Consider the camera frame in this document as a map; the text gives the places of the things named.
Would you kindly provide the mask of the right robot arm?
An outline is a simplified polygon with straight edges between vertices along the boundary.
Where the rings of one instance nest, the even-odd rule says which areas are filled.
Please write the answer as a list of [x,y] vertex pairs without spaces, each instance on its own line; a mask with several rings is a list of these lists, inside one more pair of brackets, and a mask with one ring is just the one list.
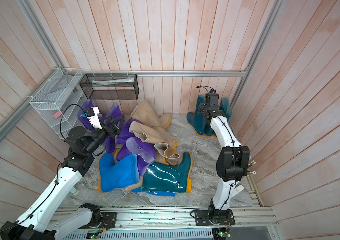
[[205,95],[205,103],[200,112],[213,129],[221,146],[216,162],[216,172],[220,178],[216,193],[209,205],[209,219],[215,225],[227,223],[232,218],[231,198],[244,187],[237,183],[248,173],[250,150],[236,139],[224,110],[218,105],[219,95],[210,90]]

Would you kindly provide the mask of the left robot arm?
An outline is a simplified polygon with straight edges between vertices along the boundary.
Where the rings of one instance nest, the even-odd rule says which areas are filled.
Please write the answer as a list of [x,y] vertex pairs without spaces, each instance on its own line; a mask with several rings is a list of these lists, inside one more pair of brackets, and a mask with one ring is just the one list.
[[64,162],[57,166],[56,176],[40,197],[14,222],[6,222],[0,229],[3,240],[62,240],[75,230],[88,226],[105,227],[99,206],[81,205],[73,214],[50,225],[54,213],[72,188],[86,175],[104,141],[119,135],[124,116],[106,118],[108,123],[93,132],[83,126],[69,131],[66,142],[70,145]]

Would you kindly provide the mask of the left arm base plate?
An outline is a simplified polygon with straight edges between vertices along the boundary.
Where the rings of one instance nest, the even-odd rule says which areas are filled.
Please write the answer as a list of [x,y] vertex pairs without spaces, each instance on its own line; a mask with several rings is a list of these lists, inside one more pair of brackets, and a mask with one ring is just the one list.
[[113,229],[116,225],[117,212],[99,212],[92,215],[91,221],[79,229]]

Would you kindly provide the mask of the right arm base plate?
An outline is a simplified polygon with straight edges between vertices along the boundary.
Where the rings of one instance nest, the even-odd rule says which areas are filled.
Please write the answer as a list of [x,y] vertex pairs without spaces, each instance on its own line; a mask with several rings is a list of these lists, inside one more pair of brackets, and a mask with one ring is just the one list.
[[232,210],[192,210],[190,216],[197,226],[234,226]]

